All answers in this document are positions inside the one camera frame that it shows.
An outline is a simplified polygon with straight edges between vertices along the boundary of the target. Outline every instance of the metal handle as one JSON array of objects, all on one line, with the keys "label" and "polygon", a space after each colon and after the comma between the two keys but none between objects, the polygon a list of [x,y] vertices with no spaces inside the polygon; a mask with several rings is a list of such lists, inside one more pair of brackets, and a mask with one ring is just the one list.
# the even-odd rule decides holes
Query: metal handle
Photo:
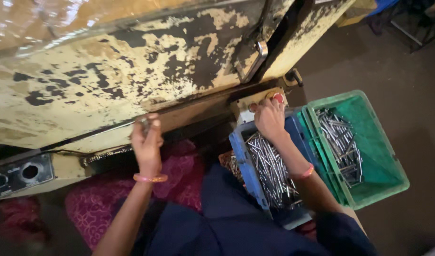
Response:
[{"label": "metal handle", "polygon": [[257,49],[258,56],[257,56],[257,59],[254,61],[254,63],[252,63],[251,67],[249,68],[249,70],[246,74],[244,73],[244,68],[242,65],[242,61],[244,61],[244,60],[240,59],[240,55],[237,57],[237,61],[236,61],[235,66],[237,68],[238,77],[240,78],[241,83],[249,82],[252,79],[252,77],[254,76],[255,72],[260,67],[260,65],[267,58],[268,46],[267,46],[267,43],[265,41],[257,42],[255,47]]}]

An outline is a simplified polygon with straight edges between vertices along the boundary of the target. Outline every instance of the worker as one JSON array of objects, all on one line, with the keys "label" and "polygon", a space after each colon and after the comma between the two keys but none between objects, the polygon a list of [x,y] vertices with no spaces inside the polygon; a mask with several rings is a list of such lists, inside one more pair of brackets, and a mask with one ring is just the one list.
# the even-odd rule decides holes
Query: worker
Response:
[{"label": "worker", "polygon": [[168,203],[149,242],[140,249],[139,226],[160,174],[161,122],[149,114],[150,129],[135,122],[131,143],[139,165],[138,182],[126,198],[93,255],[376,255],[355,219],[346,215],[325,183],[284,129],[284,105],[260,102],[255,125],[281,155],[304,205],[315,213],[317,241],[286,230],[266,217],[231,172],[213,165],[203,178],[203,214]]}]

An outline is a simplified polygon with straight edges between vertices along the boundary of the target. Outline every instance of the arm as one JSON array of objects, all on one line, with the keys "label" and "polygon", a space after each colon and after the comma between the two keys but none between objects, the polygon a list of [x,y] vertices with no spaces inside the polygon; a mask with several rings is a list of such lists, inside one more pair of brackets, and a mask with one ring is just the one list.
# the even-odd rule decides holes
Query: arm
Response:
[{"label": "arm", "polygon": [[[143,125],[137,119],[131,134],[131,143],[140,168],[140,174],[145,177],[156,177],[161,171],[161,155],[159,148],[163,143],[161,138],[161,122],[157,114],[147,116],[150,120],[150,130],[143,135]],[[123,206],[119,210],[107,232],[97,244],[94,256],[129,255],[134,245],[143,215],[148,207],[152,191],[152,183],[137,182]]]},{"label": "arm", "polygon": [[316,172],[307,178],[296,178],[309,169],[309,162],[290,139],[289,133],[284,129],[284,122],[284,104],[275,99],[260,102],[255,114],[255,125],[281,155],[306,207],[315,212],[343,212]]}]

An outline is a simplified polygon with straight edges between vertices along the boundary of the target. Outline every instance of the red button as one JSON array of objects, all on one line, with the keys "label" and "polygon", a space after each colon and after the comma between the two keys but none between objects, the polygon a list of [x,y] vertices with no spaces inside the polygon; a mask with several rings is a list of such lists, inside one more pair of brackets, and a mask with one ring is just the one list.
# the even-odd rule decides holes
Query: red button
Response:
[{"label": "red button", "polygon": [[280,93],[275,93],[275,95],[273,96],[273,98],[277,99],[277,101],[279,103],[284,103],[284,96],[282,96],[282,94]]}]

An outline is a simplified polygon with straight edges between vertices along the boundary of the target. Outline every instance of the green plastic crate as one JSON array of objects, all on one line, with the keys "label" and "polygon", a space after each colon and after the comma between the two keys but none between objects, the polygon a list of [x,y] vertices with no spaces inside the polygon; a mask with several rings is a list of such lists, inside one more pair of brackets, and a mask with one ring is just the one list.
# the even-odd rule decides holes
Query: green plastic crate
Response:
[{"label": "green plastic crate", "polygon": [[[335,108],[337,115],[352,123],[352,132],[363,160],[365,182],[351,189],[346,186],[320,128],[315,111],[322,108]],[[408,189],[410,182],[364,92],[355,90],[312,101],[303,107],[302,115],[320,155],[319,160],[325,166],[327,185],[331,185],[330,190],[334,190],[338,202],[358,210]]]},{"label": "green plastic crate", "polygon": [[330,189],[331,194],[333,194],[336,201],[344,206],[348,206],[349,203],[345,195],[339,189],[337,189],[339,186],[337,185],[337,181],[335,179],[336,175],[334,174],[330,162],[324,153],[325,150],[321,145],[317,133],[312,128],[311,120],[305,114],[306,106],[301,109],[301,111],[297,114],[297,117],[300,120],[300,125],[303,127],[304,137],[309,142],[309,146],[318,161],[318,166],[314,166],[315,171]]}]

